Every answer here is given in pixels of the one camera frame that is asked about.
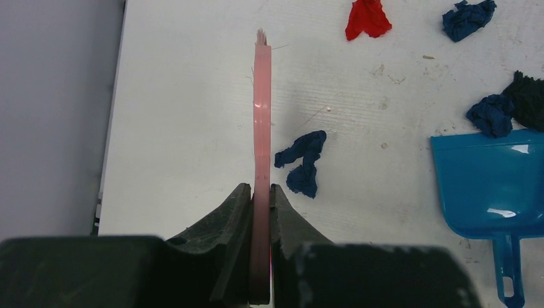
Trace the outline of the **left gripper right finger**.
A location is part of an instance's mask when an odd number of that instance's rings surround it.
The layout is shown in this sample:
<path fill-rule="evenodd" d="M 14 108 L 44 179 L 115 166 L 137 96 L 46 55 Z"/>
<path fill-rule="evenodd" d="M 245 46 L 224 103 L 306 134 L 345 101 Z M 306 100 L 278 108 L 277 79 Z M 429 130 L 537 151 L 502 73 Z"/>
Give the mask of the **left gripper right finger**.
<path fill-rule="evenodd" d="M 270 190 L 275 307 L 480 307 L 471 278 L 446 249 L 337 244 Z"/>

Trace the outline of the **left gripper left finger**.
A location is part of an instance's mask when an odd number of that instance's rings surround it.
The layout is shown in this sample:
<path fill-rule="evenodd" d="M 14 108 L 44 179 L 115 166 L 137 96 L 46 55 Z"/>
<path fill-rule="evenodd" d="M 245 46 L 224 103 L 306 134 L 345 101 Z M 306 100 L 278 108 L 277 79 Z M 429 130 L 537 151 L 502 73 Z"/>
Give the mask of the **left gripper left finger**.
<path fill-rule="evenodd" d="M 1 243 L 2 307 L 247 307 L 251 189 L 164 240 L 22 237 Z"/>

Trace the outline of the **pink hand brush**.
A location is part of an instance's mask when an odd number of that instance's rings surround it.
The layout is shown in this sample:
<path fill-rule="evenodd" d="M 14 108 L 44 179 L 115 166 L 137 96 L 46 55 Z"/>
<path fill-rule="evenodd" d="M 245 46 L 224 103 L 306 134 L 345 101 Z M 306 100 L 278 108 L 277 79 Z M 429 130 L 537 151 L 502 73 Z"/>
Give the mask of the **pink hand brush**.
<path fill-rule="evenodd" d="M 263 29 L 257 31 L 253 67 L 253 154 L 249 303 L 266 305 L 270 301 L 271 46 Z"/>

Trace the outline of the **blue dustpan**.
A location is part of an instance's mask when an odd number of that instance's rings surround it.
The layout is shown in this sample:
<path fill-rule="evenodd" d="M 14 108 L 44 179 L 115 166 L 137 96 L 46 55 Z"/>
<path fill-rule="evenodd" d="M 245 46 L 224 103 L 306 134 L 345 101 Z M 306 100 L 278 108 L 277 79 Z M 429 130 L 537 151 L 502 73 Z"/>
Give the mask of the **blue dustpan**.
<path fill-rule="evenodd" d="M 445 135 L 430 145 L 447 225 L 492 242 L 498 298 L 523 307 L 520 241 L 543 237 L 543 134 Z"/>

